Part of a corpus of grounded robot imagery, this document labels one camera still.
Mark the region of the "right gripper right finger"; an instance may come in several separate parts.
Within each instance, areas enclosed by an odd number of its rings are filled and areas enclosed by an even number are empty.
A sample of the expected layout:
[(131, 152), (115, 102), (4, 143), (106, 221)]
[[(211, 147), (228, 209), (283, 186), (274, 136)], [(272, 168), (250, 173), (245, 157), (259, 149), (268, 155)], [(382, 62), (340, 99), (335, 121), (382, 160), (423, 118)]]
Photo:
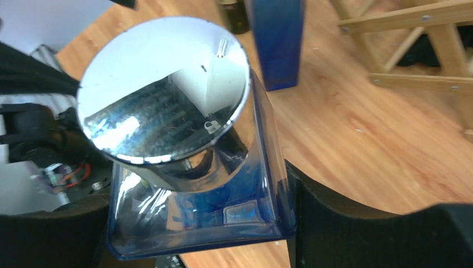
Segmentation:
[(286, 162), (297, 231), (292, 267), (471, 267), (472, 205), (397, 215), (352, 200)]

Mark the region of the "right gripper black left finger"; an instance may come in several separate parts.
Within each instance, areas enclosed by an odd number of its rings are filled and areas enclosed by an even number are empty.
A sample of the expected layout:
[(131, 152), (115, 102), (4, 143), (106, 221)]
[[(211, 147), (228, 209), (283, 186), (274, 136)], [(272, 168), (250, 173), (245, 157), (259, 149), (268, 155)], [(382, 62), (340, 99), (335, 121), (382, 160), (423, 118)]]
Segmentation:
[(53, 212), (1, 216), (1, 267), (154, 267), (119, 261), (105, 244), (110, 194), (102, 191)]

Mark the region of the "clear blue labelled bottle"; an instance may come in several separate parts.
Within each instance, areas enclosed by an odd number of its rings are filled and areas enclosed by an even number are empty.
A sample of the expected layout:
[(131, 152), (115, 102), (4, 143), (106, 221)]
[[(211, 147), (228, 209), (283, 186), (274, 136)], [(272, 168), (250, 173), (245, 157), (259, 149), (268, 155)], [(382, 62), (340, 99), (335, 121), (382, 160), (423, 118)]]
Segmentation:
[(118, 259), (294, 235), (273, 109), (226, 29), (189, 16), (133, 26), (94, 56), (76, 101), (81, 130), (113, 163)]

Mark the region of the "clear bottle blue label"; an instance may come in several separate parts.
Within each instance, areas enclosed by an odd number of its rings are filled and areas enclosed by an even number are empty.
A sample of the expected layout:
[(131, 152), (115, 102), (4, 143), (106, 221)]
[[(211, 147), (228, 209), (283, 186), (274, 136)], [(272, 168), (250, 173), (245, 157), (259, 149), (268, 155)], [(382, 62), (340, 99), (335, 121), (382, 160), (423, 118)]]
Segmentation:
[(295, 87), (306, 1), (247, 0), (245, 5), (266, 90)]

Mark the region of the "dark green wine bottle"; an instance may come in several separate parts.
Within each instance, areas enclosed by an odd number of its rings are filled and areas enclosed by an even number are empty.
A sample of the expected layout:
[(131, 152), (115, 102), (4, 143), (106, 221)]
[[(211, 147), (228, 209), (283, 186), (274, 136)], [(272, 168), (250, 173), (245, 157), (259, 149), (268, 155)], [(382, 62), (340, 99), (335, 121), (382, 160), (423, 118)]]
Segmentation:
[(215, 1), (224, 25), (233, 34), (244, 34), (250, 30), (245, 2), (241, 0)]

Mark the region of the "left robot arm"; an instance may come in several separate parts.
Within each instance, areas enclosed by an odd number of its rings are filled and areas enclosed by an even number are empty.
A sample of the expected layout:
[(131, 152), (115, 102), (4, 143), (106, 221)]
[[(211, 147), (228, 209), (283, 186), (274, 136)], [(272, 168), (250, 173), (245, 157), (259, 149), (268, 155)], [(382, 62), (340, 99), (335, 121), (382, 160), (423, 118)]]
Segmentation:
[(74, 209), (108, 194), (112, 165), (85, 140), (76, 119), (78, 82), (54, 51), (1, 44), (1, 213)]

